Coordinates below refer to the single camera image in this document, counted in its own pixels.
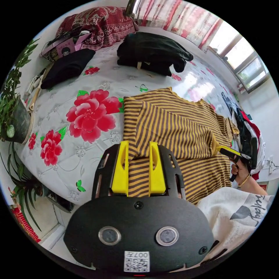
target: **printed label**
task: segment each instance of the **printed label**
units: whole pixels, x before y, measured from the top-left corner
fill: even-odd
[[[149,252],[125,251],[124,271],[126,272],[149,272]]]

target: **floral bedspread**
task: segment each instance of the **floral bedspread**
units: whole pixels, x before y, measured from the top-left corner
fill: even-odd
[[[100,158],[108,147],[122,140],[123,97],[172,86],[185,99],[207,100],[224,116],[229,116],[229,111],[222,103],[221,92],[235,101],[198,58],[187,63],[183,73],[171,68],[172,77],[150,77],[136,68],[117,65],[119,45],[97,50],[79,77],[42,90],[35,104],[29,141],[24,146],[16,145],[29,171],[74,204],[91,199]]]

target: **window frame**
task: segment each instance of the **window frame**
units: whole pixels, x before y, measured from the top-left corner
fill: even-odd
[[[246,58],[236,69],[234,69],[230,63],[226,60],[226,55],[229,53],[229,51],[231,51],[234,46],[243,38],[242,35],[238,34],[235,36],[235,38],[227,45],[227,47],[220,53],[218,54],[212,47],[209,46],[210,50],[213,51],[216,55],[218,55],[223,61],[224,63],[229,67],[229,69],[231,70],[231,72],[235,75],[236,79],[239,80],[242,85],[244,86],[244,88],[246,89],[247,93],[251,93],[253,90],[255,90],[256,88],[258,88],[259,86],[261,86],[264,82],[266,82],[269,78],[270,78],[270,73],[266,73],[265,68],[263,66],[262,60],[260,58],[260,56],[256,53],[256,51],[254,51],[248,58]],[[261,68],[259,70],[257,70],[257,72],[255,74],[257,74],[255,76],[255,74],[250,77],[249,79],[251,79],[250,81],[252,81],[254,78],[256,78],[261,72],[265,72],[265,76],[263,78],[261,78],[259,81],[257,81],[254,85],[252,85],[251,87],[247,88],[245,82],[241,79],[240,76],[238,76],[238,74],[243,71],[246,67],[248,67],[256,58],[259,59],[260,63],[261,63]]]

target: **hand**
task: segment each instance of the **hand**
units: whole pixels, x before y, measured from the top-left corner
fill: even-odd
[[[241,160],[238,160],[238,162],[232,165],[232,174],[236,175],[235,181],[240,185],[249,175],[248,169],[246,165],[244,165]]]

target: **potted plant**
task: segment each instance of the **potted plant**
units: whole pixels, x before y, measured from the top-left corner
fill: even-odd
[[[36,196],[40,196],[40,197],[47,196],[50,194],[50,190],[46,186],[44,186],[41,182],[39,182],[33,175],[29,177],[28,175],[25,174],[24,164],[18,163],[17,161],[13,142],[10,143],[8,152],[9,152],[9,156],[8,156],[7,167],[4,164],[1,153],[0,153],[0,157],[6,171],[8,172],[13,183],[15,184],[15,188],[12,192],[11,198],[13,199],[15,204],[20,206],[21,212],[24,218],[26,219],[26,221],[28,222],[25,215],[25,206],[24,206],[24,202],[25,202],[26,209],[30,217],[32,218],[33,222],[38,227],[38,229],[41,230],[30,211],[30,205],[35,209],[33,200],[36,201]],[[15,167],[11,163],[11,158],[13,158]],[[14,170],[14,172],[17,174],[18,179],[11,174],[11,167]]]
[[[20,84],[22,68],[31,60],[30,54],[37,46],[37,40],[32,40],[17,57],[12,70],[9,72],[0,91],[0,137],[8,140],[23,143],[31,132],[31,116],[20,99],[16,89]]]

